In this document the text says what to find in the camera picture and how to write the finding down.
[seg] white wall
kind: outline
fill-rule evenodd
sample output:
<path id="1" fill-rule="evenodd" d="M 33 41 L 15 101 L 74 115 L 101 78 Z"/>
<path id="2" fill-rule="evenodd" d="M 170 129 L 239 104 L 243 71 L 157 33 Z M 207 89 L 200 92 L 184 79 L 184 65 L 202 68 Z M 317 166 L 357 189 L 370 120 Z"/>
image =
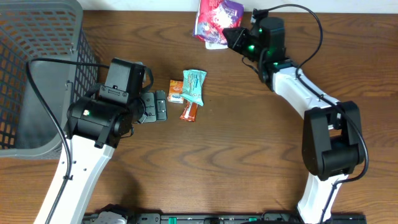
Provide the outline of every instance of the white wall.
<path id="1" fill-rule="evenodd" d="M 197 11 L 199 0 L 78 0 L 83 9 L 134 11 Z M 246 11 L 281 4 L 301 4 L 315 12 L 398 13 L 398 0 L 235 0 Z M 279 11 L 302 12 L 285 7 Z"/>

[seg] basket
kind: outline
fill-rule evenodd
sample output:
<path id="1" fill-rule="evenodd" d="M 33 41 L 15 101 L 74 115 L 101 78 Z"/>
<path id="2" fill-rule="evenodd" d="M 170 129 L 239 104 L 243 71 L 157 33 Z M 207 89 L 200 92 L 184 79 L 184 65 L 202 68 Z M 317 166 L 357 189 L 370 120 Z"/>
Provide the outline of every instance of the basket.
<path id="1" fill-rule="evenodd" d="M 62 149 L 54 124 L 25 75 L 36 57 L 95 63 L 75 0 L 0 0 L 0 157 L 57 159 Z M 98 69 L 33 62 L 33 79 L 62 127 L 67 109 L 98 79 Z"/>

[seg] wood grain surface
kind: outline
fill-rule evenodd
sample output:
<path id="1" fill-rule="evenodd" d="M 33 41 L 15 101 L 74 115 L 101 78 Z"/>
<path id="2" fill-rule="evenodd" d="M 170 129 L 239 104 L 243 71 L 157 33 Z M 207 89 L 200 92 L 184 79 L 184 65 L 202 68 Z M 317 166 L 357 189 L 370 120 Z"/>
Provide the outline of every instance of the wood grain surface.
<path id="1" fill-rule="evenodd" d="M 285 19 L 288 54 L 306 59 L 318 42 L 309 14 Z M 362 212 L 368 223 L 398 219 L 398 15 L 320 14 L 324 41 L 306 75 L 361 110 L 369 148 L 366 177 L 342 186 L 334 212 Z M 98 59 L 141 61 L 169 89 L 189 68 L 206 70 L 196 123 L 168 104 L 163 123 L 135 126 L 98 180 L 87 212 L 109 203 L 164 213 L 293 210 L 308 171 L 301 156 L 303 121 L 262 84 L 232 50 L 206 50 L 192 37 L 195 13 L 85 11 L 83 27 Z M 244 26 L 249 26 L 245 14 Z M 101 71 L 101 81 L 106 71 Z M 0 160 L 0 223 L 32 223 L 57 161 Z"/>

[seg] candy wrapper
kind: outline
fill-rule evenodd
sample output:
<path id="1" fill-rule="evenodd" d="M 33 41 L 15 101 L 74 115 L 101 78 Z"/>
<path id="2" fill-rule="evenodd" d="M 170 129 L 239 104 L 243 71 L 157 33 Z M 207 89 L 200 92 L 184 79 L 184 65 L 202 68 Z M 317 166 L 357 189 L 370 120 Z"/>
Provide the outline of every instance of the candy wrapper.
<path id="1" fill-rule="evenodd" d="M 206 72 L 200 70 L 184 70 L 184 84 L 181 97 L 189 102 L 203 106 L 201 99 L 201 87 L 206 78 Z"/>
<path id="2" fill-rule="evenodd" d="M 194 122 L 197 118 L 198 104 L 188 102 L 180 119 L 184 121 Z"/>
<path id="3" fill-rule="evenodd" d="M 170 80 L 169 96 L 167 101 L 172 103 L 183 103 L 184 99 L 181 97 L 183 82 Z"/>
<path id="4" fill-rule="evenodd" d="M 211 44 L 226 45 L 224 28 L 241 25 L 243 5 L 229 0 L 201 0 L 193 36 Z"/>

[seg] purple package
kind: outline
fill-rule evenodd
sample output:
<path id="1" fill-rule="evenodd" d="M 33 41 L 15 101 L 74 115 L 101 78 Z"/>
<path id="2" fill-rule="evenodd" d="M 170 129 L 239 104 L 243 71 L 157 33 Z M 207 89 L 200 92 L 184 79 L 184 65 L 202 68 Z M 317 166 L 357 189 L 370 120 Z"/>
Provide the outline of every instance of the purple package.
<path id="1" fill-rule="evenodd" d="M 201 0 L 193 36 L 212 44 L 226 45 L 224 28 L 241 25 L 243 5 L 229 0 Z"/>

